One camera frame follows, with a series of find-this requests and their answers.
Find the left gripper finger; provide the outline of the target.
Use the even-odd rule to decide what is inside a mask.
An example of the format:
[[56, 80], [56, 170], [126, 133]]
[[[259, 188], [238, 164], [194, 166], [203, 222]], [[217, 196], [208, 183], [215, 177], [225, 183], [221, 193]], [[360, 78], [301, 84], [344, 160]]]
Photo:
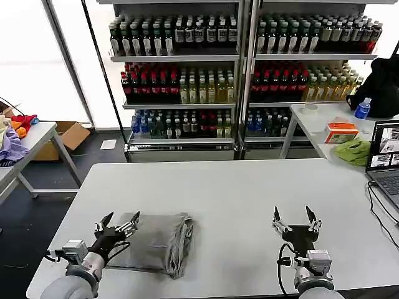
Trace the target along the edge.
[[101, 221], [96, 222], [95, 223], [95, 232], [102, 232], [104, 230], [104, 228], [107, 228], [112, 217], [113, 217], [113, 212], [104, 216]]
[[133, 217], [126, 223], [118, 226], [115, 231], [119, 235], [123, 235], [124, 238], [129, 238], [137, 231], [137, 225], [139, 222], [140, 212], [136, 212]]

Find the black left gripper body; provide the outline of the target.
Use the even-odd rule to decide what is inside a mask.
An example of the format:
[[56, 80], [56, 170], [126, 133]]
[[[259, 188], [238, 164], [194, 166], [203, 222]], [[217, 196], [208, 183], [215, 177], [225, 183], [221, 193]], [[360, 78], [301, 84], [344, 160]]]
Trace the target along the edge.
[[130, 243], [123, 235], [116, 233], [117, 227], [104, 228], [102, 232], [95, 232], [96, 240], [88, 248], [89, 252], [100, 255], [103, 259], [113, 259], [118, 254], [128, 249]]

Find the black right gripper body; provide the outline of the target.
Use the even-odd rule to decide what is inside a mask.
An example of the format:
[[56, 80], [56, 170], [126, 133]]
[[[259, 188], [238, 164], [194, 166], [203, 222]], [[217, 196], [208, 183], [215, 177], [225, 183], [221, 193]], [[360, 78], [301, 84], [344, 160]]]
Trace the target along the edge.
[[289, 225], [282, 233], [282, 239], [290, 242], [295, 251], [314, 250], [314, 243], [318, 237], [319, 233], [309, 225]]

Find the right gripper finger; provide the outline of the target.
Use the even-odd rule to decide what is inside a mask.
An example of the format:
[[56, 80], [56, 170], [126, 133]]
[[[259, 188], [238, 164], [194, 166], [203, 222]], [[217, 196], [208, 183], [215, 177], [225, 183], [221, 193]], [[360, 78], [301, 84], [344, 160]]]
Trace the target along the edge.
[[272, 228], [274, 231], [283, 239], [288, 233], [292, 232], [292, 228], [289, 227], [280, 217], [277, 206], [274, 207], [274, 214], [272, 220]]
[[310, 222], [309, 231], [318, 233], [321, 228], [322, 221], [316, 218], [315, 213], [310, 209], [309, 206], [306, 206], [306, 212]]

